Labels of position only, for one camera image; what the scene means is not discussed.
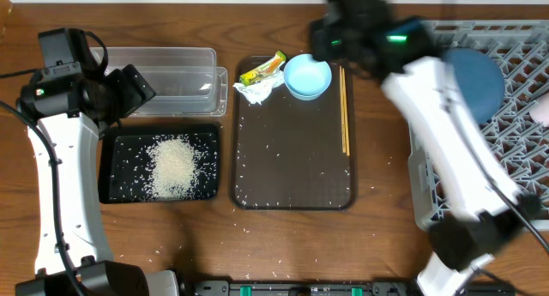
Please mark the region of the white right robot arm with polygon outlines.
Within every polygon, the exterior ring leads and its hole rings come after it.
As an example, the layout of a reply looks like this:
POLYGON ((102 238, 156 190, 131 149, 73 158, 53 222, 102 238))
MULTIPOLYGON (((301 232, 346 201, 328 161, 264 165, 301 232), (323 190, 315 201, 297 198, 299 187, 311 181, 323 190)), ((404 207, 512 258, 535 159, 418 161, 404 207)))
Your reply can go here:
POLYGON ((441 178, 450 216, 428 229, 433 252, 412 295, 457 295, 523 230, 540 199, 525 194, 481 135, 455 71, 417 16, 399 20, 384 0, 327 0, 310 25, 317 61, 354 63, 377 81, 421 141, 441 178))

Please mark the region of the wooden chopstick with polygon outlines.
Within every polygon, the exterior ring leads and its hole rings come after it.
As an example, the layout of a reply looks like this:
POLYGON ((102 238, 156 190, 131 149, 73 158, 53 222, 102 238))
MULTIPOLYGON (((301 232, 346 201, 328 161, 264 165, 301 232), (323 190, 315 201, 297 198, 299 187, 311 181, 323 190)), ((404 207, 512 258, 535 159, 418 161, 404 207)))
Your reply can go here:
POLYGON ((344 76, 343 89, 344 89, 344 99, 345 99, 346 136, 347 136, 347 156, 350 157, 350 137, 349 137, 348 108, 347 108, 347 82, 346 82, 346 71, 344 68, 343 68, 343 76, 344 76))
POLYGON ((342 152, 347 154, 347 136, 346 136, 346 120, 345 120, 345 99, 343 89, 343 68, 339 67, 339 90, 340 90, 340 108, 341 108, 341 140, 342 152))

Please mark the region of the light blue small bowl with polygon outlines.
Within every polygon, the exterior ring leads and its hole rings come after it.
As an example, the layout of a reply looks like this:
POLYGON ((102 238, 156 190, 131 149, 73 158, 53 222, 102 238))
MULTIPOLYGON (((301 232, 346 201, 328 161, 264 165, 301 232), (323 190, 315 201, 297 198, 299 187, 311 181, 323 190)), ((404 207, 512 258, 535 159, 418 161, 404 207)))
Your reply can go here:
POLYGON ((283 74, 288 90, 299 100, 315 100, 332 82, 329 64, 314 60, 311 54, 292 57, 285 65, 283 74))

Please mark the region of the silver foil wrapper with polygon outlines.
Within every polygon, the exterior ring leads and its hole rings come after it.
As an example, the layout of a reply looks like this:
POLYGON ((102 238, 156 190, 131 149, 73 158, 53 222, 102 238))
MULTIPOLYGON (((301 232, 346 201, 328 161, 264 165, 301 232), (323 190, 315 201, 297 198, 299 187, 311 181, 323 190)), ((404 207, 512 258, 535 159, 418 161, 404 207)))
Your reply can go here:
POLYGON ((251 105, 261 105, 272 93, 274 88, 279 87, 284 82, 284 73, 277 71, 258 83, 245 86, 243 83, 236 82, 233 87, 242 94, 251 105))

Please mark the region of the pink white cup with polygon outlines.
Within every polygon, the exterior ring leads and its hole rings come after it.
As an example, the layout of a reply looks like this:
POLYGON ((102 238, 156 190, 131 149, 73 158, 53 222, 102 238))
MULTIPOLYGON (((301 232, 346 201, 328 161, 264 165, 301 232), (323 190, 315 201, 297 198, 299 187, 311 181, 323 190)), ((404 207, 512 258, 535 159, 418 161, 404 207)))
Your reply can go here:
POLYGON ((529 115, 535 123, 544 127, 549 126, 549 94, 544 94, 535 100, 529 115))

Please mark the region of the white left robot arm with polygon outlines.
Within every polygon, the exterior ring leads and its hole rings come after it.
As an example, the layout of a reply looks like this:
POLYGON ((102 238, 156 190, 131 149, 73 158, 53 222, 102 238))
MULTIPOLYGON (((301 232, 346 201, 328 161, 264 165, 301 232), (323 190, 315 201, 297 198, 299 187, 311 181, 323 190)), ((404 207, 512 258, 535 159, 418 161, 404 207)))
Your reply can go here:
POLYGON ((27 126, 39 178, 35 277, 18 295, 177 295, 171 270, 145 274, 117 263, 100 212, 96 154, 100 132, 151 100, 136 68, 105 72, 57 63, 21 89, 16 116, 27 126))

